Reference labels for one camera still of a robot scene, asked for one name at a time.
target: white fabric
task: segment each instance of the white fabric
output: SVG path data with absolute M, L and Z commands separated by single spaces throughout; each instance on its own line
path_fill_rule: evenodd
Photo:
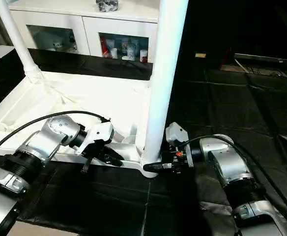
M 2 102 L 10 104 L 2 106 L 6 107 L 7 111 L 4 111 L 6 115 L 0 116 L 0 140 L 33 119 L 70 110 L 90 111 L 111 118 L 114 129 L 124 138 L 136 135 L 137 129 L 145 130 L 142 124 L 146 124 L 146 120 L 143 119 L 147 110 L 143 108 L 148 107 L 146 103 L 149 101 L 146 81 L 43 73 L 44 81 L 26 85 L 26 88 L 20 91 L 15 89 L 15 92 L 20 94 L 19 100 L 11 101 L 8 96 Z M 99 119 L 83 114 L 72 114 L 70 117 L 87 129 L 99 122 Z M 31 133 L 40 130 L 43 123 L 44 121 L 41 121 L 24 129 L 3 144 L 1 149 L 15 150 Z M 145 135 L 145 132 L 141 130 L 140 134 Z M 62 148 L 60 153 L 72 151 Z

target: object on cabinet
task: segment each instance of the object on cabinet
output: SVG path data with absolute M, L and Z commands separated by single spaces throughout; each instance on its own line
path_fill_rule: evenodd
M 101 12 L 118 10 L 118 0 L 96 0 L 96 4 Z

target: black tablecloth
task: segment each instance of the black tablecloth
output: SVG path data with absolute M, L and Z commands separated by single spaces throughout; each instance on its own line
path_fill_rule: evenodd
M 45 71 L 139 80 L 151 75 L 151 64 L 39 50 L 31 54 Z M 0 60 L 0 101 L 22 79 L 22 65 L 12 51 Z M 229 135 L 258 158 L 287 197 L 287 78 L 202 68 L 177 71 L 167 121 L 179 123 L 190 137 Z M 100 166 L 82 175 L 81 168 L 48 165 L 24 199 L 19 220 L 88 235 L 176 236 L 190 235 L 190 229 L 194 235 L 233 235 L 226 196 L 205 164 L 180 178 L 154 179 Z

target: cup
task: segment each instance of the cup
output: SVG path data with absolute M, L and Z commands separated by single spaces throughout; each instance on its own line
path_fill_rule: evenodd
M 136 58 L 136 53 L 135 53 L 135 45 L 130 43 L 128 44 L 128 47 L 127 47 L 127 57 L 129 60 L 135 60 Z
M 148 62 L 148 50 L 140 50 L 140 62 Z
M 111 52 L 111 57 L 113 59 L 118 59 L 118 57 L 117 57 L 117 48 L 112 48 L 110 52 Z

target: black cable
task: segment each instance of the black cable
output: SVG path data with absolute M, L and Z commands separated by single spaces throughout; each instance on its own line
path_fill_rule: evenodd
M 85 111 L 67 111 L 67 112 L 58 112 L 58 113 L 53 113 L 53 114 L 50 114 L 50 115 L 47 115 L 47 116 L 43 116 L 43 117 L 40 117 L 38 119 L 34 119 L 33 121 L 30 121 L 24 125 L 22 125 L 21 127 L 19 127 L 18 129 L 12 131 L 10 134 L 8 134 L 5 138 L 3 138 L 1 141 L 0 141 L 0 146 L 6 142 L 8 139 L 10 139 L 13 135 L 15 135 L 16 133 L 20 132 L 21 130 L 23 130 L 24 128 L 34 124 L 34 123 L 37 123 L 41 120 L 44 120 L 44 119 L 48 119 L 48 118 L 51 118 L 51 117 L 55 117 L 55 116 L 60 116 L 60 115 L 65 115 L 65 114 L 86 114 L 86 115 L 90 115 L 90 116 L 93 116 L 93 117 L 97 117 L 101 120 L 101 122 L 108 122 L 109 120 L 98 115 L 98 114 L 95 114 L 95 113 L 92 113 L 92 112 L 85 112 Z
M 203 135 L 203 136 L 199 136 L 190 140 L 187 140 L 185 142 L 183 142 L 180 147 L 183 147 L 193 141 L 198 141 L 200 139 L 203 138 L 213 138 L 213 139 L 219 139 L 227 144 L 229 144 L 232 148 L 234 148 L 235 151 L 237 151 L 237 153 L 243 158 L 243 160 L 247 163 L 247 160 L 245 159 L 245 155 L 243 154 L 243 152 L 246 153 L 246 156 L 248 156 L 253 162 L 254 164 L 259 168 L 259 170 L 263 173 L 263 175 L 266 177 L 266 179 L 268 180 L 268 182 L 270 183 L 270 185 L 274 188 L 274 190 L 277 192 L 277 194 L 280 196 L 280 198 L 283 200 L 283 202 L 285 203 L 285 205 L 287 206 L 287 199 L 284 196 L 284 194 L 281 192 L 281 190 L 277 187 L 277 185 L 275 184 L 275 182 L 272 180 L 272 178 L 268 175 L 268 173 L 266 172 L 266 170 L 263 168 L 263 166 L 253 157 L 253 155 L 251 155 L 243 146 L 241 146 L 240 144 L 233 144 L 231 141 L 220 137 L 220 136 L 216 136 L 216 135 Z

